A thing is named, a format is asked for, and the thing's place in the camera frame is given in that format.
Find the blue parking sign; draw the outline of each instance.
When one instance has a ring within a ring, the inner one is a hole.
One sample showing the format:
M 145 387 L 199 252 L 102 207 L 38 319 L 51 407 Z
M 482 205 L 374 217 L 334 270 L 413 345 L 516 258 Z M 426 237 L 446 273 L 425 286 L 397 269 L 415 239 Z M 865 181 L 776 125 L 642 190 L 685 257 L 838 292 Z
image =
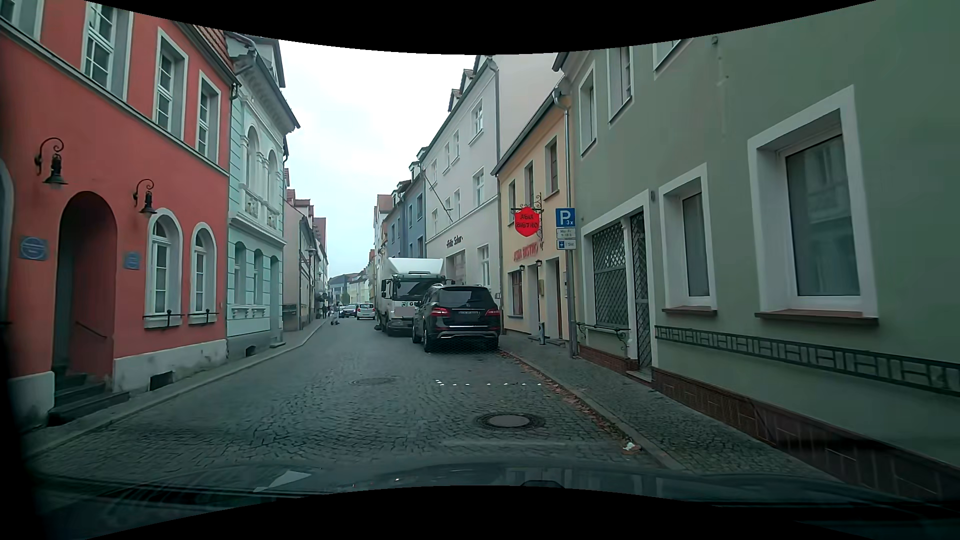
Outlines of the blue parking sign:
M 576 227 L 577 214 L 573 209 L 557 209 L 557 227 Z

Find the street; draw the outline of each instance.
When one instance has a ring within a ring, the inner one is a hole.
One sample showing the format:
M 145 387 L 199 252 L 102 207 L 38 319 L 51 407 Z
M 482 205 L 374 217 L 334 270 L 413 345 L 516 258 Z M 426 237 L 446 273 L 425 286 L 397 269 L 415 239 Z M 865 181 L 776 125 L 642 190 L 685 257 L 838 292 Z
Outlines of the street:
M 245 462 L 567 457 L 659 467 L 570 396 L 498 353 L 426 354 L 373 321 L 324 324 L 303 347 L 86 433 L 31 460 L 43 475 L 133 482 Z M 532 414 L 528 430 L 481 427 Z

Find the red hanging sign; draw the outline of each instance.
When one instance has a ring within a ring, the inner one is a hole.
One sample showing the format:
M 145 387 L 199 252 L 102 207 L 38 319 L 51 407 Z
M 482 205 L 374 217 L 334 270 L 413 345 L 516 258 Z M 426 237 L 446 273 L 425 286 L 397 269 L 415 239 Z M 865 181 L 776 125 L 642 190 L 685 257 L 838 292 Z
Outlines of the red hanging sign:
M 514 227 L 524 236 L 531 236 L 540 230 L 540 215 L 530 207 L 523 207 L 514 214 Z

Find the sidewalk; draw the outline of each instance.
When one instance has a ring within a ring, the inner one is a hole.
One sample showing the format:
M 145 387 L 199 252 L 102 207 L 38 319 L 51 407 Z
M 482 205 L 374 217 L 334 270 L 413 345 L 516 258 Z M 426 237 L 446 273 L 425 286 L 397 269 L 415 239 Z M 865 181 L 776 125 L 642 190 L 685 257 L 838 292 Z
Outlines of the sidewalk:
M 500 336 L 500 349 L 575 393 L 631 435 L 669 469 L 706 473 L 780 473 L 833 479 L 750 435 L 588 360 L 527 334 Z
M 285 331 L 283 333 L 283 345 L 266 349 L 257 355 L 229 361 L 213 369 L 202 371 L 191 377 L 167 384 L 153 392 L 142 392 L 135 396 L 131 395 L 130 400 L 125 403 L 98 410 L 68 424 L 24 433 L 20 437 L 23 458 L 31 459 L 75 437 L 109 426 L 137 412 L 155 405 L 160 405 L 191 390 L 253 367 L 260 362 L 298 349 L 303 346 L 313 334 L 317 333 L 319 329 L 324 326 L 329 326 L 329 321 L 330 319 L 316 319 L 304 327 L 303 330 Z

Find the white building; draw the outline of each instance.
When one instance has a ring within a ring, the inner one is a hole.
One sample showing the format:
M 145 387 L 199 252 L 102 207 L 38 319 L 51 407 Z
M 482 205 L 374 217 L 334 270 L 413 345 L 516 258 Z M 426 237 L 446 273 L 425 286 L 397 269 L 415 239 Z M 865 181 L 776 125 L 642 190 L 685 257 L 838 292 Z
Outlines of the white building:
M 444 124 L 417 155 L 430 182 L 426 255 L 443 258 L 446 276 L 456 283 L 501 292 L 497 182 L 491 171 L 560 79 L 551 69 L 553 57 L 477 55 L 460 87 L 450 92 Z

